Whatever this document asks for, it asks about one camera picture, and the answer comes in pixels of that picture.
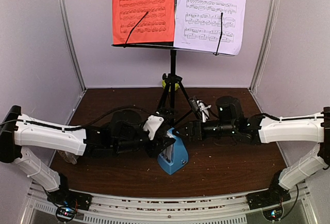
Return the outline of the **red sheet music paper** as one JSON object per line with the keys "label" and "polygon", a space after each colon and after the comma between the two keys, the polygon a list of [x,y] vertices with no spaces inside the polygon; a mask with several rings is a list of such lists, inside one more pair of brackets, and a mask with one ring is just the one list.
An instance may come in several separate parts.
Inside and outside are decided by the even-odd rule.
{"label": "red sheet music paper", "polygon": [[114,45],[174,41],[174,0],[112,0]]}

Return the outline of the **lavender paper sheet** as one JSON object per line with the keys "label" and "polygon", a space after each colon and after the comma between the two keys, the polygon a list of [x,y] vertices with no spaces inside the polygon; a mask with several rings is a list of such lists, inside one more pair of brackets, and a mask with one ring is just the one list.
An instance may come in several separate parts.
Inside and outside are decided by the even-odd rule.
{"label": "lavender paper sheet", "polygon": [[246,0],[177,0],[173,46],[214,55],[239,54]]}

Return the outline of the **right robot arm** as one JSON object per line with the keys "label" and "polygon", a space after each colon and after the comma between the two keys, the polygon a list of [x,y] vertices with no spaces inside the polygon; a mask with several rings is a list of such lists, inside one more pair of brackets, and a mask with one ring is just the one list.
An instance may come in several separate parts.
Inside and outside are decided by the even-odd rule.
{"label": "right robot arm", "polygon": [[176,129],[175,134],[190,141],[227,136],[251,145],[294,141],[316,143],[308,154],[273,176],[264,194],[267,203],[277,203],[284,192],[317,171],[329,168],[329,107],[307,116],[275,117],[260,113],[245,117],[239,99],[232,96],[218,98],[216,107],[218,119],[188,122]]}

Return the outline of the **blue metronome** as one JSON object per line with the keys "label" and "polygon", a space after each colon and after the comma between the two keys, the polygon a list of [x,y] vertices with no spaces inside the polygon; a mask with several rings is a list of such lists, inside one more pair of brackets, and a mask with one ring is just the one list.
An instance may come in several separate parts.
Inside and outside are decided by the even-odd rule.
{"label": "blue metronome", "polygon": [[173,130],[174,128],[169,129],[167,136],[175,139],[175,142],[162,151],[157,158],[161,169],[169,175],[183,168],[189,161],[189,155],[182,139],[176,136]]}

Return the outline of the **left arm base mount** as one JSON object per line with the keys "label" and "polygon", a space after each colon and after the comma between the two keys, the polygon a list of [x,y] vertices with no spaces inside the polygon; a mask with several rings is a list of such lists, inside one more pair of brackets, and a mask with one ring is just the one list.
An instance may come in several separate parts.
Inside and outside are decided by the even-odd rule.
{"label": "left arm base mount", "polygon": [[79,210],[88,211],[92,202],[92,195],[68,191],[67,193],[45,192],[47,200],[55,207],[55,217],[62,223],[72,221]]}

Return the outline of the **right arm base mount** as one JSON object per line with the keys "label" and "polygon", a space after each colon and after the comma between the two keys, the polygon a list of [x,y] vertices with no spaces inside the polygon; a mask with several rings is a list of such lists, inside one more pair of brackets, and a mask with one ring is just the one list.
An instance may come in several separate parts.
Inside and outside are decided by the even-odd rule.
{"label": "right arm base mount", "polygon": [[261,209],[264,218],[271,222],[280,221],[284,216],[283,203],[291,199],[287,190],[270,189],[249,193],[246,196],[250,210]]}

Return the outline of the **black music stand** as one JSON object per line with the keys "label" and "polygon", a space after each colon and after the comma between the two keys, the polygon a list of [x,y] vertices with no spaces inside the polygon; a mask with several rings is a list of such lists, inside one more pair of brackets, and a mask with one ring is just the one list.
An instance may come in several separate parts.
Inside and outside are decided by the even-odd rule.
{"label": "black music stand", "polygon": [[[174,0],[174,13],[175,13],[175,8],[176,8],[176,0]],[[164,74],[162,79],[168,79],[168,80],[174,80],[179,83],[179,86],[181,88],[181,91],[183,92],[185,98],[188,98],[188,94],[186,90],[184,89],[184,86],[182,84],[182,78],[179,77],[176,74],[176,55],[177,55],[177,48],[173,46],[174,42],[163,42],[163,43],[135,43],[135,44],[124,44],[124,45],[114,45],[114,47],[122,47],[122,48],[159,48],[159,49],[168,49],[170,51],[170,72],[168,74]],[[159,104],[158,104],[158,109],[165,107],[166,102],[169,102],[170,107],[174,108],[175,107],[175,85],[172,83],[171,85],[171,92],[168,92],[168,87],[167,86],[163,90],[163,94],[160,98]]]}

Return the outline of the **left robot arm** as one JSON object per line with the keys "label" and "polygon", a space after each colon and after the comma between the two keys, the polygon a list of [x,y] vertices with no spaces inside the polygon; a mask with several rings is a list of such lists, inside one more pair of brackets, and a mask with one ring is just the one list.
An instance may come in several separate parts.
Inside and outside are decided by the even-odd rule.
{"label": "left robot arm", "polygon": [[32,118],[12,106],[1,123],[1,162],[16,164],[62,205],[70,205],[74,194],[67,177],[46,166],[28,146],[61,151],[72,164],[77,157],[103,158],[140,149],[157,157],[176,141],[167,124],[171,113],[157,111],[143,120],[139,111],[136,106],[118,107],[88,124],[66,126]]}

